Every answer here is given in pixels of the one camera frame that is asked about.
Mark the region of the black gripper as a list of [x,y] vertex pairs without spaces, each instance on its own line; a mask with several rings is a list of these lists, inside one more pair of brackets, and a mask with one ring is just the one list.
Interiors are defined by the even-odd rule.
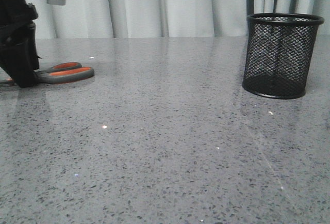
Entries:
[[35,70],[39,69],[34,20],[36,8],[26,0],[1,0],[1,44],[26,28],[26,39],[1,49],[1,68],[21,88],[36,84]]

